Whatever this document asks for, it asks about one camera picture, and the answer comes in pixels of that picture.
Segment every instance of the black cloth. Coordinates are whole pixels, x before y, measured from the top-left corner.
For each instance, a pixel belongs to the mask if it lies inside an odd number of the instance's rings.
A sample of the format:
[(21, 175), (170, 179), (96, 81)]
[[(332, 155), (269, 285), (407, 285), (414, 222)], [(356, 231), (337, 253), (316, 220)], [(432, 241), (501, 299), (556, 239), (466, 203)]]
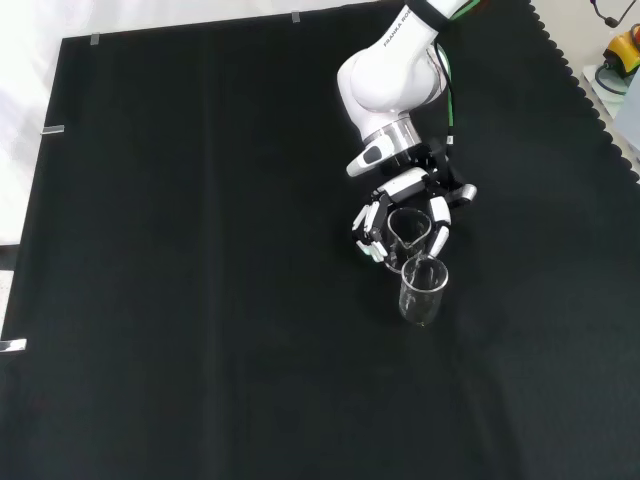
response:
[[(478, 186), (436, 324), (351, 243), (338, 68), (401, 8), (62, 43), (3, 338), (0, 474), (635, 479), (640, 197), (528, 2), (441, 41)], [(446, 133), (442, 101), (416, 112)]]
[(13, 270), (19, 245), (0, 245), (0, 270)]

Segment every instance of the green cable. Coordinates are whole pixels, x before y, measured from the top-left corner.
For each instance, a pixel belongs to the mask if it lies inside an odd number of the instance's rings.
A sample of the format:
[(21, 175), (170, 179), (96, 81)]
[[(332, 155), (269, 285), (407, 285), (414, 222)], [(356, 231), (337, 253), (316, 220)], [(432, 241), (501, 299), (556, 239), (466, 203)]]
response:
[[(462, 8), (461, 10), (458, 10), (451, 17), (451, 20), (457, 20), (458, 18), (462, 17), (465, 13), (472, 10), (479, 3), (480, 3), (480, 0), (472, 0), (466, 7)], [(453, 76), (451, 75), (451, 64), (449, 63), (449, 58), (447, 58), (447, 54), (444, 52), (442, 47), (440, 47), (439, 50), (440, 50), (440, 53), (442, 53), (442, 56), (444, 57), (444, 59), (447, 61), (447, 66), (449, 67), (449, 81), (453, 83)], [(451, 89), (449, 88), (448, 90), (449, 90), (449, 127), (453, 127), (453, 103), (451, 101)]]
[[(449, 67), (449, 81), (453, 83), (453, 77), (451, 76), (451, 64), (449, 63), (449, 58), (447, 57), (447, 54), (445, 53), (442, 47), (439, 46), (438, 50), (440, 51), (440, 53), (442, 54), (442, 56), (447, 62), (447, 66)], [(449, 95), (449, 126), (453, 127), (453, 103), (451, 102), (451, 89), (448, 88), (447, 90)]]
[(469, 5), (467, 5), (463, 9), (458, 10), (456, 13), (454, 13), (453, 16), (451, 17), (451, 20), (457, 20), (458, 18), (460, 18), (462, 15), (467, 13), (469, 10), (471, 10), (473, 7), (475, 7), (479, 3), (480, 3), (480, 0), (473, 0), (471, 3), (469, 3)]

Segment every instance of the black cable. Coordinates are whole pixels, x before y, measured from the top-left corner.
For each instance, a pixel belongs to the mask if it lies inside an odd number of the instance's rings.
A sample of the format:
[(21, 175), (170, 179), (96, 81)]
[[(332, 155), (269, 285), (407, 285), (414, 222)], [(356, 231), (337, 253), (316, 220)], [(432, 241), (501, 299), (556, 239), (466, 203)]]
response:
[(598, 85), (604, 88), (607, 92), (615, 93), (616, 95), (626, 95), (627, 92), (621, 92), (620, 90), (616, 90), (614, 88), (608, 87), (607, 85), (602, 83), (602, 80), (600, 80), (600, 72), (602, 72), (603, 70), (609, 70), (609, 68), (610, 67), (606, 63), (598, 67), (598, 70), (596, 70), (596, 82), (598, 83)]
[(624, 20), (624, 17), (627, 16), (627, 13), (629, 13), (629, 10), (631, 10), (631, 8), (633, 8), (633, 6), (636, 4), (637, 1), (638, 0), (633, 0), (631, 2), (631, 4), (627, 7), (627, 9), (624, 11), (622, 16), (620, 17), (620, 20), (616, 20), (615, 18), (612, 18), (612, 17), (605, 17), (604, 15), (602, 15), (600, 13), (600, 10), (598, 10), (598, 4), (596, 3), (597, 0), (591, 0), (591, 5), (593, 5), (593, 8), (595, 9), (596, 15), (598, 15), (598, 17), (603, 19), (604, 23), (606, 23), (607, 26), (609, 26), (611, 28), (616, 28), (618, 25), (620, 25), (622, 23), (622, 21)]
[(622, 21), (624, 20), (624, 17), (627, 16), (627, 13), (629, 13), (629, 10), (631, 10), (631, 7), (633, 7), (636, 4), (637, 1), (638, 0), (633, 0), (633, 2), (631, 2), (631, 5), (629, 5), (629, 7), (624, 11), (622, 16), (620, 17), (620, 20), (618, 20), (618, 25), (620, 25), (622, 23)]
[(605, 17), (604, 15), (602, 15), (600, 13), (600, 10), (598, 10), (598, 4), (596, 3), (596, 0), (591, 0), (591, 5), (593, 5), (593, 8), (596, 9), (596, 15), (598, 15), (601, 19), (603, 20), (607, 20), (607, 17)]

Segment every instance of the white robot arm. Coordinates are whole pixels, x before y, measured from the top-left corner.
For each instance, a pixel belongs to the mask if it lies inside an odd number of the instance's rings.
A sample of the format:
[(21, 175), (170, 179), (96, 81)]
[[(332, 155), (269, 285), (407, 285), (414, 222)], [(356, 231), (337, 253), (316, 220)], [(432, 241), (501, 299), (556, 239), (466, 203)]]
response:
[(440, 27), (466, 2), (406, 0), (382, 38), (349, 58), (338, 72), (342, 101), (365, 144), (347, 173), (356, 177), (392, 159), (412, 167), (374, 191), (371, 203), (353, 224), (354, 240), (376, 262), (387, 256), (380, 230), (390, 209), (400, 202), (423, 192), (429, 197), (428, 210), (436, 226), (429, 254), (436, 256), (449, 236), (449, 206), (475, 197), (473, 185), (443, 182), (438, 169), (419, 158), (422, 140), (409, 116), (445, 90), (446, 78), (432, 43)]

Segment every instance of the metal clip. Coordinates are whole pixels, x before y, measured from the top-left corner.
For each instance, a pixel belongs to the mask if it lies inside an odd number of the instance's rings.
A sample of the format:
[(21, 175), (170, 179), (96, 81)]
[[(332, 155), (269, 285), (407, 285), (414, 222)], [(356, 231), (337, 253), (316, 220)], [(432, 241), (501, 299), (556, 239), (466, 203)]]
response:
[(52, 133), (64, 133), (64, 125), (55, 125), (53, 127), (44, 127), (40, 135), (51, 135)]
[(0, 353), (24, 352), (26, 348), (26, 338), (0, 342)]

